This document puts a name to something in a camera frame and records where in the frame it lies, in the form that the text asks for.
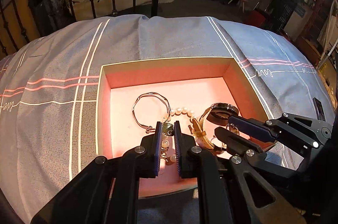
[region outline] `watch face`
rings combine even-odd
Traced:
[[[220,126],[226,126],[228,124],[228,118],[232,115],[238,115],[239,113],[235,106],[226,103],[215,103],[211,106],[211,109],[207,120]]]

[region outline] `pink stripe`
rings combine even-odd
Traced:
[[[70,88],[70,87],[74,87],[74,86],[93,86],[93,85],[98,85],[99,83],[78,83],[78,84],[71,84],[71,85],[68,85],[68,86],[51,86],[51,85],[43,85],[43,86],[39,86],[35,89],[30,89],[30,88],[25,88],[25,90],[28,90],[28,91],[36,91],[36,90],[39,90],[39,89],[42,89],[42,88],[57,88],[57,89],[67,89],[67,88]],[[12,97],[16,94],[19,94],[19,93],[23,93],[23,91],[19,91],[19,92],[16,92],[16,93],[13,93],[11,95],[0,95],[3,96],[3,97]]]
[[[85,79],[85,78],[99,78],[98,75],[91,75],[91,76],[79,76],[79,77],[73,77],[73,78],[68,78],[65,80],[62,79],[51,79],[51,78],[41,78],[35,82],[27,82],[27,84],[29,85],[34,85],[36,83],[39,83],[41,81],[51,81],[51,82],[68,82],[68,81],[72,81],[72,80],[76,80],[76,79]]]
[[[12,95],[6,95],[6,94],[4,94],[4,95],[0,95],[0,96],[3,96],[3,97],[12,97],[12,96],[14,96],[16,94],[19,94],[19,93],[23,93],[23,91],[16,92],[16,93],[14,93]]]
[[[5,89],[5,91],[10,91],[10,92],[13,92],[13,91],[16,91],[18,89],[24,89],[25,87],[20,87],[20,88],[16,88],[16,89]]]
[[[74,87],[74,86],[91,86],[91,85],[98,85],[99,83],[78,83],[78,84],[71,84],[68,86],[51,86],[51,85],[43,85],[43,86],[39,86],[35,89],[30,89],[30,88],[25,88],[25,90],[29,90],[29,91],[35,91],[35,90],[39,90],[42,88],[57,88],[57,89],[67,89],[70,87]]]
[[[242,68],[247,68],[247,67],[250,66],[250,65],[251,65],[251,63],[247,64],[246,66],[244,66],[244,67],[242,67]]]
[[[301,63],[301,64],[298,64],[298,65],[294,65],[294,64],[285,64],[285,63],[251,63],[252,65],[263,65],[263,66],[266,66],[266,65],[285,65],[285,66],[301,66],[301,65],[304,65],[304,66],[308,66],[310,67],[308,64],[304,64],[304,63]]]
[[[243,63],[245,63],[246,61],[248,61],[248,59],[245,59],[245,60],[239,62],[239,64],[243,64]]]
[[[297,62],[291,62],[291,61],[285,61],[285,60],[277,60],[277,59],[248,59],[249,61],[258,61],[258,62],[264,62],[264,61],[275,61],[275,62],[284,62],[284,63],[291,63],[291,64],[297,64],[300,63],[300,61]],[[306,63],[302,63],[302,65],[306,65],[309,67],[313,67],[312,65],[306,64]]]

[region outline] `cardboard box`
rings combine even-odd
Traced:
[[[184,57],[125,62],[101,68],[96,105],[96,150],[107,158],[119,157],[138,146],[145,129],[132,116],[136,98],[146,92],[166,97],[171,108],[187,107],[201,116],[216,102],[229,103],[245,118],[265,122],[268,117],[243,71],[231,57]],[[135,107],[138,121],[156,126],[167,112],[166,106],[155,97],[142,98]],[[190,134],[186,115],[172,117],[180,121],[183,133]],[[215,124],[206,122],[209,139],[214,136]],[[167,155],[175,153],[172,137]],[[141,179],[139,197],[148,197],[196,187],[196,179],[180,179],[176,164],[165,165],[161,160],[156,179]]]

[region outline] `black phone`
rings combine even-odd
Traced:
[[[325,121],[325,115],[324,110],[321,101],[319,101],[317,98],[313,98],[313,104],[315,105],[317,119],[321,121]]]

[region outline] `silver bangle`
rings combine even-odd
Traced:
[[[146,125],[143,125],[143,124],[141,124],[140,122],[137,121],[136,116],[135,116],[135,106],[136,106],[137,102],[138,102],[142,97],[147,97],[147,96],[153,96],[153,97],[156,97],[156,98],[158,98],[158,99],[160,99],[160,98],[157,97],[157,96],[160,96],[160,97],[163,98],[163,100],[165,100],[165,102],[167,103],[167,105],[168,105],[168,106],[167,106],[168,117],[167,117],[167,119],[166,119],[163,123],[165,123],[165,122],[168,121],[168,119],[169,119],[169,117],[170,117],[170,111],[171,111],[170,105],[169,105],[169,102],[168,102],[168,99],[166,99],[164,96],[160,95],[160,94],[157,93],[157,92],[147,92],[147,93],[141,94],[139,97],[137,97],[137,99],[136,99],[134,105],[132,106],[132,116],[134,117],[136,123],[137,123],[141,128],[143,128],[143,129],[146,130],[146,134],[151,133],[151,132],[155,132],[156,128],[153,128],[152,126],[146,126]]]

